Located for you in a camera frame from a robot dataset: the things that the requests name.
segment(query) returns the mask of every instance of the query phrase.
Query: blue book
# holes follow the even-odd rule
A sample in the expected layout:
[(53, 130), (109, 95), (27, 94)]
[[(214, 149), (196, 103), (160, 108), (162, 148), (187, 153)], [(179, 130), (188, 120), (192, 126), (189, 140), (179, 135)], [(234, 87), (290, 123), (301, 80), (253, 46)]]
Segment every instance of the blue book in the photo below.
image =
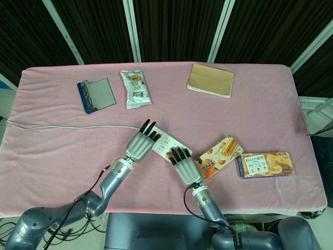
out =
[(79, 82), (78, 89), (84, 111), (87, 114), (117, 103), (107, 78), (93, 83)]

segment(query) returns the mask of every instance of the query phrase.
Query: snack bag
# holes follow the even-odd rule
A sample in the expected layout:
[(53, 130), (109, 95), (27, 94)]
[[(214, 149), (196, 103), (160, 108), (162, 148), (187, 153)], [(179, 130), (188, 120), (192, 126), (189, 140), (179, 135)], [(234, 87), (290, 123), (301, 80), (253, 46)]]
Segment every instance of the snack bag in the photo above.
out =
[(151, 104), (144, 74), (141, 70), (121, 70), (120, 74), (127, 89), (127, 109)]

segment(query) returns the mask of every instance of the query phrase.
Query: green object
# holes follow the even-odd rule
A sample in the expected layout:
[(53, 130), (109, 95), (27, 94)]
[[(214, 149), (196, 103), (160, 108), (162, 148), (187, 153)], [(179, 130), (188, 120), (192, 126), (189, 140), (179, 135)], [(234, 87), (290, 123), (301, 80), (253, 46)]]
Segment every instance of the green object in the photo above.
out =
[(258, 231), (253, 225), (246, 223), (235, 223), (231, 225), (237, 233), (245, 231)]

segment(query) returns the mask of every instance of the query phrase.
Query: power outlet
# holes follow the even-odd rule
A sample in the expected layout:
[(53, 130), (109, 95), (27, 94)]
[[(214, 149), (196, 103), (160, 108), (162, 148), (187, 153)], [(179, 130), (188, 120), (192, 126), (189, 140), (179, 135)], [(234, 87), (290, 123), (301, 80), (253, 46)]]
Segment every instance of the power outlet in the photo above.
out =
[(190, 154), (192, 154), (192, 150), (190, 150), (188, 147), (186, 147), (184, 144), (177, 141), (175, 138), (169, 136), (164, 131), (160, 130), (156, 126), (153, 128), (158, 134), (161, 134), (161, 138), (156, 141), (154, 146), (152, 147), (152, 150), (161, 156), (162, 158), (169, 161), (167, 158), (167, 152), (170, 152), (170, 150), (173, 147), (180, 147), (181, 149), (186, 149), (189, 151)]

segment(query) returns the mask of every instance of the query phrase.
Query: snack package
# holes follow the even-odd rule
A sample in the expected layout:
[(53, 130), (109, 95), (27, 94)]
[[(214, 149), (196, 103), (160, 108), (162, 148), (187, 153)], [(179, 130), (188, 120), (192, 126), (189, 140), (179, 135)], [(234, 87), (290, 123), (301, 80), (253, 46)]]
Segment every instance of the snack package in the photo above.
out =
[(197, 158), (196, 164), (206, 180), (220, 171), (241, 153), (243, 153), (243, 149), (239, 146), (238, 142), (229, 135)]
[(141, 70), (121, 70), (120, 74), (127, 89), (127, 109), (151, 104), (144, 74)]
[(237, 163), (242, 179), (294, 174), (287, 152), (241, 154)]

